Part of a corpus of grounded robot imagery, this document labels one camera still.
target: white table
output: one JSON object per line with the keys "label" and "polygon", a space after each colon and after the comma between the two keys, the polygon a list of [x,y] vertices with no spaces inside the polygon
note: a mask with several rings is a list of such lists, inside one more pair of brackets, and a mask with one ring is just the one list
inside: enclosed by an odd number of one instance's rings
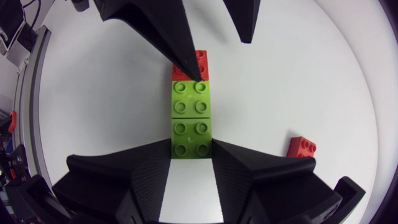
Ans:
{"label": "white table", "polygon": [[[53,184],[71,154],[170,137],[171,63],[127,24],[102,22],[90,3],[77,13],[56,1],[44,22],[52,36],[40,133]],[[376,119],[361,68],[331,19],[311,0],[263,1],[248,45],[222,1],[184,5],[195,47],[208,51],[213,137],[285,156],[290,138],[305,136],[317,144],[316,175],[331,188],[347,175],[367,192],[346,220],[358,223],[376,175]],[[160,220],[222,221],[209,159],[172,161]]]}

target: green lego brick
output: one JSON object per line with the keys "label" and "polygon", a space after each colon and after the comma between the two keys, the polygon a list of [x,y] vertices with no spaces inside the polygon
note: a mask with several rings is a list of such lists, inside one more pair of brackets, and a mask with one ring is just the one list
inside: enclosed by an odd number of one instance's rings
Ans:
{"label": "green lego brick", "polygon": [[172,119],[172,159],[211,158],[211,119]]}
{"label": "green lego brick", "polygon": [[210,118],[209,81],[172,81],[172,118]]}

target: red object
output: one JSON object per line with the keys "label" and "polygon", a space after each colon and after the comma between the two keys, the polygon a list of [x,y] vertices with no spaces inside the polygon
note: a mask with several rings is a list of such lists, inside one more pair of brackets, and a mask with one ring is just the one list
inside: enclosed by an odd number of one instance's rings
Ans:
{"label": "red object", "polygon": [[304,137],[296,137],[290,140],[287,157],[313,157],[317,145]]}
{"label": "red object", "polygon": [[[199,64],[199,70],[201,79],[209,80],[209,71],[207,66],[207,52],[206,50],[196,50],[197,59]],[[172,80],[191,80],[186,74],[184,74],[177,66],[172,66]]]}
{"label": "red object", "polygon": [[17,178],[17,174],[15,173],[15,170],[13,168],[10,169],[10,173],[13,179]]}
{"label": "red object", "polygon": [[11,133],[14,131],[15,126],[17,125],[17,113],[15,111],[11,111],[11,124],[8,127],[8,132]]}

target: lego duplo brick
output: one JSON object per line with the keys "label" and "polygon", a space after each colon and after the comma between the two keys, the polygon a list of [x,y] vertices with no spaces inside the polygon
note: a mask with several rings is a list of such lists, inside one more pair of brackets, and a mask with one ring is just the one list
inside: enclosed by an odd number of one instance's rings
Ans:
{"label": "lego duplo brick", "polygon": [[304,137],[296,137],[290,140],[287,157],[313,157],[317,145]]}
{"label": "lego duplo brick", "polygon": [[172,118],[210,118],[208,81],[172,81]]}
{"label": "lego duplo brick", "polygon": [[172,119],[172,159],[211,158],[211,119]]}
{"label": "lego duplo brick", "polygon": [[[196,50],[200,76],[202,80],[209,80],[209,71],[207,64],[207,52],[206,50]],[[177,66],[172,65],[172,80],[191,80],[186,74],[184,74]]]}

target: cable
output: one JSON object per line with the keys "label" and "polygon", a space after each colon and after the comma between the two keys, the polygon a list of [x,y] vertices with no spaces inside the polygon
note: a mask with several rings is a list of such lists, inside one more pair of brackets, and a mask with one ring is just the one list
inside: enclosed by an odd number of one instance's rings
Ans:
{"label": "cable", "polygon": [[[30,6],[35,1],[36,0],[31,0],[28,4],[23,5],[22,8],[25,9],[26,7]],[[41,7],[42,7],[42,0],[39,0],[39,6],[37,7],[35,19],[33,20],[32,25],[30,26],[30,29],[33,29],[33,26],[35,26],[37,18],[38,18],[39,14],[40,14],[40,8]]]}
{"label": "cable", "polygon": [[25,9],[26,7],[30,6],[30,4],[32,4],[33,2],[35,2],[36,0],[31,0],[30,3],[23,5],[22,8]]}
{"label": "cable", "polygon": [[35,24],[36,24],[36,21],[37,21],[37,18],[38,18],[38,16],[39,16],[39,13],[40,13],[40,8],[42,7],[42,0],[39,0],[39,6],[38,6],[38,8],[37,8],[37,12],[36,12],[36,15],[35,15],[35,19],[33,20],[33,22],[32,22],[32,25],[31,25],[31,29],[33,29],[33,26],[35,26]]}

